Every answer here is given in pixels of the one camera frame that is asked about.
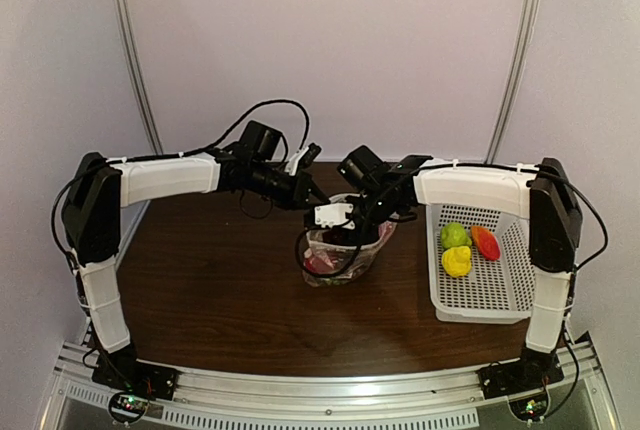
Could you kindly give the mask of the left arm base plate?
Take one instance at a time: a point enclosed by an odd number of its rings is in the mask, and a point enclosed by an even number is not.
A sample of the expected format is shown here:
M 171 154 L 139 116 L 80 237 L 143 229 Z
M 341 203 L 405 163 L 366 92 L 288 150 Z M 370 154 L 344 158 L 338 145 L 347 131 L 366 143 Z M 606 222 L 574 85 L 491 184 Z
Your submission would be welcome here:
M 172 367 L 137 360 L 107 362 L 100 357 L 91 379 L 94 383 L 136 396 L 171 400 L 176 389 L 178 371 Z

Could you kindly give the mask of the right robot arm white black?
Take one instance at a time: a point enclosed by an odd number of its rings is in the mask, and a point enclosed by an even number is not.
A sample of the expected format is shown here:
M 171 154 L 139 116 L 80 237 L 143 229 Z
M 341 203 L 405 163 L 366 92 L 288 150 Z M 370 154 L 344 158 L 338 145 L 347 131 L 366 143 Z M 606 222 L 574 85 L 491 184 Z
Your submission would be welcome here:
M 360 194 L 352 212 L 360 231 L 417 206 L 472 207 L 527 221 L 533 306 L 521 355 L 505 376 L 534 386 L 550 379 L 573 302 L 583 221 L 577 192 L 558 160 L 508 167 L 413 154 L 387 163 L 361 145 L 338 172 Z

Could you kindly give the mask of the clear zip top bag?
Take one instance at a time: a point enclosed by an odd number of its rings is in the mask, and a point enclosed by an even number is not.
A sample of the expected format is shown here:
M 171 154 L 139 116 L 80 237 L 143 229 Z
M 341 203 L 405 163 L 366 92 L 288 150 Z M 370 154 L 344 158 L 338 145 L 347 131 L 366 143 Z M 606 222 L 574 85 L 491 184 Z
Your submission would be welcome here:
M 386 220 L 397 224 L 399 214 L 394 212 Z M 336 246 L 326 244 L 322 241 L 322 234 L 330 229 L 320 228 L 313 223 L 308 230 L 301 232 L 294 243 L 294 256 L 296 262 L 301 263 L 302 276 L 304 280 L 313 287 L 320 287 L 321 278 L 330 278 L 340 275 L 349 275 L 352 281 L 364 274 L 373 264 L 381 249 L 378 241 L 369 245 L 362 245 L 360 251 L 356 251 L 357 245 Z M 311 255 L 331 260 L 337 272 L 332 275 L 321 276 L 312 274 L 304 266 L 304 259 Z

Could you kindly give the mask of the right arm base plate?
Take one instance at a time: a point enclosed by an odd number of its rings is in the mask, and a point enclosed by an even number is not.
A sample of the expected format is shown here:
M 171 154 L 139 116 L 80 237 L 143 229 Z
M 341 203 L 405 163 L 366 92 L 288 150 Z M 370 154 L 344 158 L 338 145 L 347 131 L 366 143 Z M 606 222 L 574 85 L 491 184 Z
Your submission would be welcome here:
M 485 399 L 542 390 L 564 379 L 557 357 L 547 363 L 522 359 L 492 362 L 481 367 L 477 376 Z

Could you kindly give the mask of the green fake apple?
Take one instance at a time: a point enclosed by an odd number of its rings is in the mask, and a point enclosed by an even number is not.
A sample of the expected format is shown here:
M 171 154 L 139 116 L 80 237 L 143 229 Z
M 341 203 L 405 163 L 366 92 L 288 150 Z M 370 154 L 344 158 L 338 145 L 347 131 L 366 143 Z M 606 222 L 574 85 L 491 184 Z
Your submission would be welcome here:
M 448 223 L 441 228 L 440 243 L 445 250 L 455 247 L 472 246 L 472 240 L 465 227 L 458 222 Z

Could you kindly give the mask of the pink fake peach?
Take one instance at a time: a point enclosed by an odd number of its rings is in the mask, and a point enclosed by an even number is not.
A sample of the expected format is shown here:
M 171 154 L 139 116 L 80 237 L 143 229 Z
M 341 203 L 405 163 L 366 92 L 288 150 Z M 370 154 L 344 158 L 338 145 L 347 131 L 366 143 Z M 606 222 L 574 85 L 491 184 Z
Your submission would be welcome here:
M 381 246 L 384 246 L 386 242 L 391 238 L 391 236 L 393 235 L 396 229 L 396 226 L 397 226 L 396 223 L 386 221 L 378 227 L 378 233 L 379 233 L 378 243 Z

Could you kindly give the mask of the red fake apple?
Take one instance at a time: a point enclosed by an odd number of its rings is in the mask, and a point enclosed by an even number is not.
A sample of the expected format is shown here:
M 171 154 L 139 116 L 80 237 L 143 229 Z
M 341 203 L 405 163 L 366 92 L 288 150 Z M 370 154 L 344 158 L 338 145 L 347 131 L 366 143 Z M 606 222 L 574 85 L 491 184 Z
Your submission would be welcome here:
M 479 253 L 489 261 L 497 261 L 501 257 L 499 243 L 494 234 L 486 227 L 472 226 L 471 237 Z

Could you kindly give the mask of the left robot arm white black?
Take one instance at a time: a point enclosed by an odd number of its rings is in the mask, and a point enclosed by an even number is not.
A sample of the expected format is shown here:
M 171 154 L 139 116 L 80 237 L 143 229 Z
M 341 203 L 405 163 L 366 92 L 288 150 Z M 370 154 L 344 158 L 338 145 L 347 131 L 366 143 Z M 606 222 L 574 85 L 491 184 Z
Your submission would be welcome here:
M 328 202 L 306 170 L 320 147 L 310 144 L 292 161 L 274 164 L 271 159 L 283 139 L 280 131 L 252 120 L 224 148 L 117 160 L 97 152 L 83 157 L 64 191 L 61 220 L 68 246 L 63 254 L 79 282 L 100 364 L 129 379 L 137 359 L 116 277 L 122 209 L 183 194 L 235 191 L 254 193 L 284 210 Z

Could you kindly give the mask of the purple fake grapes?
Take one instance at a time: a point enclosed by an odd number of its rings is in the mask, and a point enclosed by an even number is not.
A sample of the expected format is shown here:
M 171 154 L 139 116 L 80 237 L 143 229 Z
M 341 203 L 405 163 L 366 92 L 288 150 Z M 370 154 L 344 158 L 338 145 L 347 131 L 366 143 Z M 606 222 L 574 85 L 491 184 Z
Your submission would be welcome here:
M 322 234 L 322 241 L 336 246 L 352 246 L 351 231 L 343 228 L 333 228 Z

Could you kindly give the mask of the yellow fake lemon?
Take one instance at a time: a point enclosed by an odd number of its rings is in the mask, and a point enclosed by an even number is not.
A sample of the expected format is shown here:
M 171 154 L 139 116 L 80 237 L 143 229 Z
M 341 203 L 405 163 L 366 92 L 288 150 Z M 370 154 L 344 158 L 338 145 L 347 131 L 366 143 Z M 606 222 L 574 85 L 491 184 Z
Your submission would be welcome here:
M 472 251 L 468 246 L 451 247 L 444 251 L 441 264 L 452 278 L 467 276 L 472 270 Z

